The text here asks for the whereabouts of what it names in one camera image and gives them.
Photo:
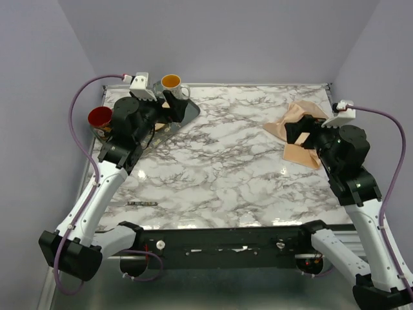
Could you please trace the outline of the peach cloth napkin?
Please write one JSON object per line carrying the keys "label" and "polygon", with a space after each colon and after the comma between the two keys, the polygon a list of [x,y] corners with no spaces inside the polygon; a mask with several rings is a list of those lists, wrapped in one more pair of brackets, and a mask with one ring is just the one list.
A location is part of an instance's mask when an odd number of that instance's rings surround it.
{"label": "peach cloth napkin", "polygon": [[328,119],[325,114],[314,102],[311,101],[294,101],[288,105],[287,111],[277,121],[265,123],[263,128],[271,135],[285,142],[283,159],[296,163],[314,170],[318,170],[321,161],[314,150],[304,149],[299,145],[287,143],[286,123],[296,123],[304,115],[311,115],[315,118]]}

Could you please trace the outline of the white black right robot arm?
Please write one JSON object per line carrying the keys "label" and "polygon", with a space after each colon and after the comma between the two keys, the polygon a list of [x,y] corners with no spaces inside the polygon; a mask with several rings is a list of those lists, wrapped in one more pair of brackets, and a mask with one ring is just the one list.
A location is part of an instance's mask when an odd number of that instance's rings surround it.
{"label": "white black right robot arm", "polygon": [[370,150],[365,131],[353,125],[327,126],[304,115],[286,123],[287,143],[315,150],[332,192],[357,231],[366,260],[352,252],[321,220],[305,223],[297,236],[304,253],[321,253],[351,284],[360,309],[394,309],[412,303],[412,272],[403,261],[383,213],[375,178],[363,163]]}

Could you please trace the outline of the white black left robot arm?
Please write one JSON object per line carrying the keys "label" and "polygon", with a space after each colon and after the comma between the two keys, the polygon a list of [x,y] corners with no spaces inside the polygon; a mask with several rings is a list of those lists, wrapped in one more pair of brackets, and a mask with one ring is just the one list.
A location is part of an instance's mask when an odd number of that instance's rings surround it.
{"label": "white black left robot arm", "polygon": [[57,229],[44,231],[39,238],[56,280],[62,271],[89,281],[104,259],[121,251],[135,255],[142,250],[141,228],[137,225],[121,223],[100,237],[95,236],[95,231],[110,200],[142,156],[143,140],[158,123],[181,123],[189,103],[189,99],[178,99],[169,90],[153,101],[132,96],[115,102],[111,110],[112,131],[98,160],[92,162],[93,176]]}

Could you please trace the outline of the white mug yellow inside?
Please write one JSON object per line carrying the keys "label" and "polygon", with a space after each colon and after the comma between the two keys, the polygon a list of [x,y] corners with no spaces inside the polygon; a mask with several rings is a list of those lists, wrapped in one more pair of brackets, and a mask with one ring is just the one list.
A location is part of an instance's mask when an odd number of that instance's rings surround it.
{"label": "white mug yellow inside", "polygon": [[177,99],[190,99],[190,87],[182,84],[181,78],[175,74],[168,74],[161,79],[164,90],[169,90]]}

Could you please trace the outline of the black mug red inside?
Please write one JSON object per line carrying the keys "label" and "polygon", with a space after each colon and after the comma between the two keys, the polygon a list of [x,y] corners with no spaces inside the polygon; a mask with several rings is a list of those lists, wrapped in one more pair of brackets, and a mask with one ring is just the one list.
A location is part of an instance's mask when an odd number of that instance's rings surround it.
{"label": "black mug red inside", "polygon": [[112,131],[112,109],[109,107],[96,107],[88,115],[88,123],[97,139],[106,141]]}

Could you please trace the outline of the green floral tray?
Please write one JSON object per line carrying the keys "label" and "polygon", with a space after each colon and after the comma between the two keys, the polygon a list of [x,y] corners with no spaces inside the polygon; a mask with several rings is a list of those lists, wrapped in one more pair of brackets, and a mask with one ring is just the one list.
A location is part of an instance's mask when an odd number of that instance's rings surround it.
{"label": "green floral tray", "polygon": [[[105,85],[103,92],[103,106],[113,108],[114,103],[118,99],[129,95],[128,85]],[[157,130],[150,146],[144,151],[144,155],[153,151],[156,147],[170,139],[172,136],[175,136],[185,126],[193,122],[200,115],[200,112],[201,109],[199,106],[190,99],[185,110],[185,117],[183,118],[183,121],[180,123],[166,124]]]}

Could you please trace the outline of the cream bird plate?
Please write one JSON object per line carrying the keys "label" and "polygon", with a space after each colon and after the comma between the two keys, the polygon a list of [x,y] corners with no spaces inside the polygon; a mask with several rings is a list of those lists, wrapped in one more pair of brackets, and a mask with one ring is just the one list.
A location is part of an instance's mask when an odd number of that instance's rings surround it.
{"label": "cream bird plate", "polygon": [[[166,102],[164,102],[164,103],[162,104],[162,107],[169,109],[169,108],[170,108],[170,105],[169,105],[168,102],[166,101]],[[157,132],[157,131],[161,130],[165,125],[166,125],[165,123],[156,123],[156,124],[155,124],[155,131]]]}

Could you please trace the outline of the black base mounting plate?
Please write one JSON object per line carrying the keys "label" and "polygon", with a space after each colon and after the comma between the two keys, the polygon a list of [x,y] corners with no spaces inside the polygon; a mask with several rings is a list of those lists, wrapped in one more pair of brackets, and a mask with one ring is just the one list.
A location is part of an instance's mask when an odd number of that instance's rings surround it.
{"label": "black base mounting plate", "polygon": [[300,240],[298,227],[227,229],[168,229],[143,231],[120,270],[132,276],[156,274],[159,269],[302,269],[319,274],[327,265],[320,254]]}

